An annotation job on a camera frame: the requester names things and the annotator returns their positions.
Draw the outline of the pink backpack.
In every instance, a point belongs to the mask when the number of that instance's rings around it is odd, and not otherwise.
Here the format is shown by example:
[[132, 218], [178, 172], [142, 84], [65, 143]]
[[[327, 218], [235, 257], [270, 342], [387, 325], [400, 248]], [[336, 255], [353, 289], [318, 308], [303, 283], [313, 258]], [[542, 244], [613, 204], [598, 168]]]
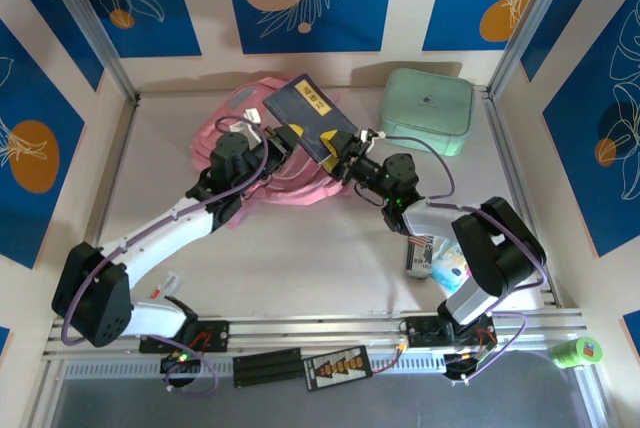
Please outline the pink backpack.
[[[221, 133], [215, 123], [226, 115], [243, 116], [247, 108], [260, 111], [261, 124], [275, 125], [277, 120], [264, 106], [264, 99], [283, 87], [286, 81], [275, 77], [265, 77], [236, 89], [193, 136], [190, 149], [192, 165], [200, 172], [210, 165], [210, 154]], [[332, 179], [306, 151], [298, 146], [291, 158], [268, 181], [251, 187], [245, 194], [240, 210], [226, 226], [233, 230], [258, 203], [309, 206], [329, 197], [353, 193], [350, 185], [343, 185]]]

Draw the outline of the green tape roll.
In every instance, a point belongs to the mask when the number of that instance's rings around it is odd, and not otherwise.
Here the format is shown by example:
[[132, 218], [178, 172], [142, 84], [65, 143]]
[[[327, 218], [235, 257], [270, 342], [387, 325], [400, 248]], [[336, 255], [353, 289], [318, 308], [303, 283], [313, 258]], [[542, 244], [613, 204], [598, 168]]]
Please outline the green tape roll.
[[597, 364], [602, 358], [603, 351], [600, 344], [590, 337], [566, 341], [551, 349], [551, 359], [561, 369]]

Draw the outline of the black right controller board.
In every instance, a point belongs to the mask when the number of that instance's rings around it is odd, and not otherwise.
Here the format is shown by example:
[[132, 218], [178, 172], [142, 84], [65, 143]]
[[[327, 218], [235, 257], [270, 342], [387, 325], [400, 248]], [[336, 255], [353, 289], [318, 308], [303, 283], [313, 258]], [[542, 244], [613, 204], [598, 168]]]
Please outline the black right controller board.
[[478, 352], [445, 354], [444, 376], [453, 383], [465, 382], [478, 373], [490, 358], [491, 352], [480, 350]]

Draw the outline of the black board yellow connectors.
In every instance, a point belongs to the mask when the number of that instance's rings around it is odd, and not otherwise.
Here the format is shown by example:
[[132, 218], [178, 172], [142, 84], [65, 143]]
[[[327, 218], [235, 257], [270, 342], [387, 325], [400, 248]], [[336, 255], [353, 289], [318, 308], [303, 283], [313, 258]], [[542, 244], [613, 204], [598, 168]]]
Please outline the black board yellow connectors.
[[305, 358], [302, 364], [308, 392], [316, 392], [373, 376], [364, 345]]

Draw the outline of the light blue tissue packet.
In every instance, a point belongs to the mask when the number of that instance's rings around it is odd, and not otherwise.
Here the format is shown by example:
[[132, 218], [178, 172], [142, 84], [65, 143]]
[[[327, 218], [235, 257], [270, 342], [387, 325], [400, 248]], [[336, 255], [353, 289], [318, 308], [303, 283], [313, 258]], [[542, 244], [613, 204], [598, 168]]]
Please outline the light blue tissue packet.
[[439, 248], [431, 265], [431, 277], [448, 292], [457, 291], [471, 276], [460, 245], [446, 241]]

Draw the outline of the mint green zip case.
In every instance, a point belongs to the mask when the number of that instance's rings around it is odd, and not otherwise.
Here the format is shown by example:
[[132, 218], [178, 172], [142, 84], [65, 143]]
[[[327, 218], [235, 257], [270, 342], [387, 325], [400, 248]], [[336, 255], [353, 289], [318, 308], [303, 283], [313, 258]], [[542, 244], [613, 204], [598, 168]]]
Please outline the mint green zip case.
[[406, 140], [412, 137], [443, 156], [456, 156], [469, 135], [474, 97], [465, 79], [398, 68], [385, 87], [379, 129], [401, 146], [417, 147]]

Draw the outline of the aluminium frame post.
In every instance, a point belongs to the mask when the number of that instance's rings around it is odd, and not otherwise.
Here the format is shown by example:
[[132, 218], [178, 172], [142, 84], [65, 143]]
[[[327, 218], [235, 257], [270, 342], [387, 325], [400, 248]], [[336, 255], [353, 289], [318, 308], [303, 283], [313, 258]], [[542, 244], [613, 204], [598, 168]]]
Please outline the aluminium frame post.
[[486, 92], [491, 101], [496, 101], [504, 91], [552, 1], [529, 0], [522, 18], [514, 29], [513, 36], [509, 40], [490, 82], [487, 84]]
[[127, 75], [120, 56], [89, 0], [62, 0], [104, 69], [124, 98], [136, 106], [139, 93]]

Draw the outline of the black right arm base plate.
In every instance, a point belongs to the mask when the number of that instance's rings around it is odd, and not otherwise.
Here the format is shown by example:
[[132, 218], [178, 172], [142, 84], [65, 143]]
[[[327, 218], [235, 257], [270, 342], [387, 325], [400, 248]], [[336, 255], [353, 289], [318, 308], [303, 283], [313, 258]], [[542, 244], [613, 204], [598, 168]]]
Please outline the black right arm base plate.
[[481, 315], [468, 325], [439, 316], [412, 316], [404, 320], [411, 348], [480, 347], [497, 345], [493, 319]]

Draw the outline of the black controller board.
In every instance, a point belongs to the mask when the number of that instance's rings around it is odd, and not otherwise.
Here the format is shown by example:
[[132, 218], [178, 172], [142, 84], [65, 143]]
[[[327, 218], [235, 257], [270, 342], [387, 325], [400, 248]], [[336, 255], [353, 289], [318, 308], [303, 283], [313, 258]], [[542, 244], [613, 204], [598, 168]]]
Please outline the black controller board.
[[490, 358], [491, 352], [480, 350], [478, 352], [445, 354], [444, 376], [453, 383], [465, 382], [478, 373]]
[[175, 351], [160, 360], [161, 374], [196, 374], [200, 370], [201, 361], [186, 351]]

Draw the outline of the black ribbed power block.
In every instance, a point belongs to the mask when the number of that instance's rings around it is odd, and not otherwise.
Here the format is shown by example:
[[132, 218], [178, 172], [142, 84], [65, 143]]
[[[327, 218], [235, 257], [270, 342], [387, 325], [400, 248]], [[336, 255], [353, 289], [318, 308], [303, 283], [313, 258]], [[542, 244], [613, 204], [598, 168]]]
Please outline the black ribbed power block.
[[299, 348], [260, 353], [233, 359], [235, 388], [302, 378], [304, 368]]

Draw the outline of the black left controller board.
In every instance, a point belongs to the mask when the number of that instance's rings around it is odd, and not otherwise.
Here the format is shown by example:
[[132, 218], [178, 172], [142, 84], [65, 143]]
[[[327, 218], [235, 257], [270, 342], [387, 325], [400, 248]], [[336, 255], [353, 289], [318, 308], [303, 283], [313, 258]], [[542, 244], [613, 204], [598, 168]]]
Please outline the black left controller board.
[[186, 351], [175, 351], [160, 360], [161, 374], [196, 374], [200, 370], [201, 361]]

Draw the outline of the navy blue thread-bound book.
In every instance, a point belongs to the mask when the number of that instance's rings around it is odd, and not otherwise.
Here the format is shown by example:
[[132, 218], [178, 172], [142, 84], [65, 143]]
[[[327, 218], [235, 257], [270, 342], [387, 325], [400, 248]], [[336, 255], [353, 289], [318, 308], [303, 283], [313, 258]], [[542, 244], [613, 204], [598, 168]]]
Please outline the navy blue thread-bound book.
[[321, 141], [321, 135], [331, 130], [355, 134], [358, 127], [313, 82], [302, 74], [274, 93], [263, 104], [283, 125], [296, 125], [302, 129], [299, 144], [317, 163], [330, 156]]

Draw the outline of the aluminium side rail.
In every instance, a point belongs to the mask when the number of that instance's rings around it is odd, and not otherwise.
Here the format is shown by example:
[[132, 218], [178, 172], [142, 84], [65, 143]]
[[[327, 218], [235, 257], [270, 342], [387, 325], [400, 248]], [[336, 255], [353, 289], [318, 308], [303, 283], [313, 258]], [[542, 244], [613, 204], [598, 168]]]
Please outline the aluminium side rail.
[[[536, 236], [540, 244], [543, 245], [543, 237], [538, 229], [529, 203], [520, 161], [515, 152], [512, 137], [506, 127], [504, 117], [490, 97], [487, 87], [483, 85], [476, 85], [474, 89], [479, 99], [478, 104], [487, 118], [514, 209], [521, 216], [531, 232]], [[558, 299], [554, 281], [549, 272], [549, 267], [545, 266], [544, 271], [547, 276], [547, 281], [544, 284], [510, 295], [498, 306], [497, 310], [507, 311], [507, 303], [523, 299], [525, 295], [536, 295], [540, 299], [540, 306], [536, 307], [536, 310], [561, 308], [562, 302]]]

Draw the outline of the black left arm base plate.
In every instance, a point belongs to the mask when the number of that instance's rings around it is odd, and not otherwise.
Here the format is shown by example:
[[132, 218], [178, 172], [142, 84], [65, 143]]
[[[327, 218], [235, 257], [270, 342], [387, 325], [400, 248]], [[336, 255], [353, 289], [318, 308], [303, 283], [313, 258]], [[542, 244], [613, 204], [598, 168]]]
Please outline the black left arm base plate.
[[[191, 321], [183, 327], [171, 341], [178, 342], [196, 352], [223, 353], [227, 351], [230, 323], [226, 320]], [[146, 336], [139, 343], [143, 354], [169, 354], [176, 348], [166, 342]]]

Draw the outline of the aluminium table rail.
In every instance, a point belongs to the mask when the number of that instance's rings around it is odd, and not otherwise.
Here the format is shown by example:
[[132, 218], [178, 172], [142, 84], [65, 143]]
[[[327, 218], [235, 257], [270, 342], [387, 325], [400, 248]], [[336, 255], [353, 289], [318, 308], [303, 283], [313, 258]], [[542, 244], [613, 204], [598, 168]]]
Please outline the aluminium table rail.
[[[228, 317], [228, 328], [216, 332], [210, 348], [214, 355], [245, 356], [298, 348], [304, 355], [364, 345], [371, 355], [390, 354], [397, 346], [407, 345], [418, 330], [406, 319], [420, 317], [420, 312], [378, 314], [352, 317], [346, 315], [292, 317]], [[500, 346], [510, 339], [514, 349], [544, 350], [558, 343], [587, 334], [578, 309], [538, 309], [526, 311], [522, 317], [495, 315], [488, 331]], [[84, 342], [66, 346], [61, 340], [61, 322], [56, 320], [49, 332], [42, 358], [45, 360], [78, 360], [98, 358], [133, 358], [143, 355], [141, 340], [121, 337], [102, 348]]]

